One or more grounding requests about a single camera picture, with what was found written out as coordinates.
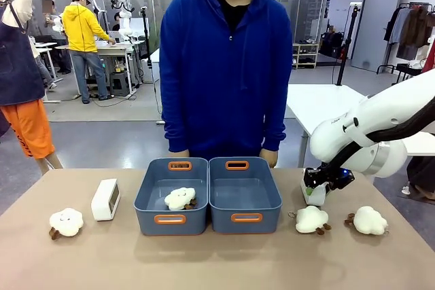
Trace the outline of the person's left hand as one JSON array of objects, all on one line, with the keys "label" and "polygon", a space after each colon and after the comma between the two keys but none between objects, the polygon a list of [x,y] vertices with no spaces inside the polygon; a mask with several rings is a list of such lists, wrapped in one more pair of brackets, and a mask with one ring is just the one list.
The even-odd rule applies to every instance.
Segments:
[{"label": "person's left hand", "polygon": [[270,168],[276,167],[278,161],[278,151],[261,149],[259,156],[268,162]]}]

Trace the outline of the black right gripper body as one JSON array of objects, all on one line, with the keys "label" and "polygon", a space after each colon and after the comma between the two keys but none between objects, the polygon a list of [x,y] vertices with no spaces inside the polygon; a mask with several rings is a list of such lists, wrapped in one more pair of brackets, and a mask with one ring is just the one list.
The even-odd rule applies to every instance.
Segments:
[{"label": "black right gripper body", "polygon": [[328,190],[336,190],[347,187],[354,180],[355,177],[351,170],[328,168],[326,164],[322,164],[318,168],[305,169],[303,184],[307,188],[315,189],[326,183]]}]

